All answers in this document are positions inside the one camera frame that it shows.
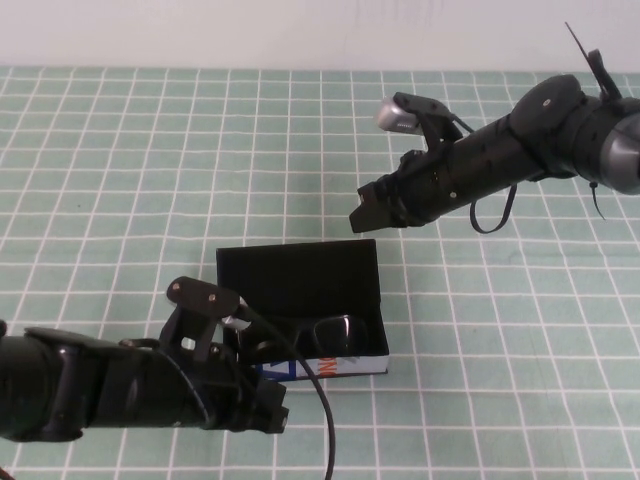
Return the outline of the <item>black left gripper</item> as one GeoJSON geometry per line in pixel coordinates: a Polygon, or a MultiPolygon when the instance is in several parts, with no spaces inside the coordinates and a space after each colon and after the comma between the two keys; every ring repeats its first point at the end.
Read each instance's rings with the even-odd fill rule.
{"type": "MultiPolygon", "coordinates": [[[[255,385],[239,366],[235,355],[213,343],[204,363],[196,364],[196,392],[201,402],[203,430],[251,431],[256,429],[255,385]]],[[[258,430],[281,434],[288,422],[284,406],[287,389],[275,381],[262,381],[257,388],[258,430]]]]}

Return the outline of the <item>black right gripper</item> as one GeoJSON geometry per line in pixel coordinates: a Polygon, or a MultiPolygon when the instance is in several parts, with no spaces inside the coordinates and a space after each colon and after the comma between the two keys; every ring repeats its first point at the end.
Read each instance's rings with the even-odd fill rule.
{"type": "Polygon", "coordinates": [[[451,149],[411,150],[394,172],[359,187],[361,203],[349,214],[352,232],[418,227],[438,219],[446,203],[451,149]]]}

